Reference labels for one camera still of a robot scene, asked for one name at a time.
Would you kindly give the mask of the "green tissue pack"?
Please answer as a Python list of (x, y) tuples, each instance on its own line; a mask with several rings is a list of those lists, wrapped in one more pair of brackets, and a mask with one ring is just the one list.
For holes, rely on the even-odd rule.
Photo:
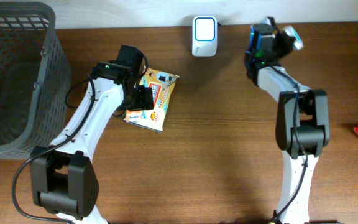
[(289, 26), (285, 26), (284, 27), (284, 32), (289, 36), (289, 37), (293, 37), (293, 49), (294, 50), (301, 50), (304, 45), (303, 45), (303, 41), (300, 38), (300, 36), (298, 35), (297, 31), (295, 30), (295, 28), (291, 25)]

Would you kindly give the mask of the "yellow snack bag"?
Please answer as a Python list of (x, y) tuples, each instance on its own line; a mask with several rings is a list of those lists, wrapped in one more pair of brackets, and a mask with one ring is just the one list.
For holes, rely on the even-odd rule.
[(144, 72), (145, 75), (142, 77), (139, 84), (152, 89), (154, 108), (152, 110), (144, 110), (146, 118), (142, 121), (129, 124), (134, 124), (161, 133), (163, 131), (163, 124), (167, 114), (170, 97), (176, 81), (180, 76), (152, 68), (146, 68), (145, 65)]

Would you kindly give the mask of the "orange tissue pack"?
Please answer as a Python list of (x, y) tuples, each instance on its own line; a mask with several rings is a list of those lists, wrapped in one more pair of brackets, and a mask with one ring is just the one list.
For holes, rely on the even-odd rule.
[(136, 123), (142, 121), (145, 118), (146, 118), (146, 113), (144, 110), (140, 110), (140, 111), (127, 110), (124, 121), (127, 123)]

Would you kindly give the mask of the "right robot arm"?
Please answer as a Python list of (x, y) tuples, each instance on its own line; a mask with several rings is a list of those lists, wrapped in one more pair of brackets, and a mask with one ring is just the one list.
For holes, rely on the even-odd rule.
[(283, 156), (283, 181), (270, 223), (309, 223), (314, 169), (330, 140), (326, 92), (296, 81), (280, 63), (302, 48), (296, 30), (279, 29), (273, 17), (250, 27), (244, 58), (247, 76), (278, 103), (275, 139)]

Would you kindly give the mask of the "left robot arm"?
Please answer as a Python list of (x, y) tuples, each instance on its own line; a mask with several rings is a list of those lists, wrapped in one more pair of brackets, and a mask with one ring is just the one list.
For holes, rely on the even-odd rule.
[(94, 152), (116, 111), (153, 109), (151, 88), (139, 83), (147, 66), (147, 57), (130, 45), (121, 46), (117, 59), (97, 63), (71, 120), (49, 147), (34, 149), (27, 161), (32, 199), (53, 214), (50, 221), (107, 223), (96, 206)]

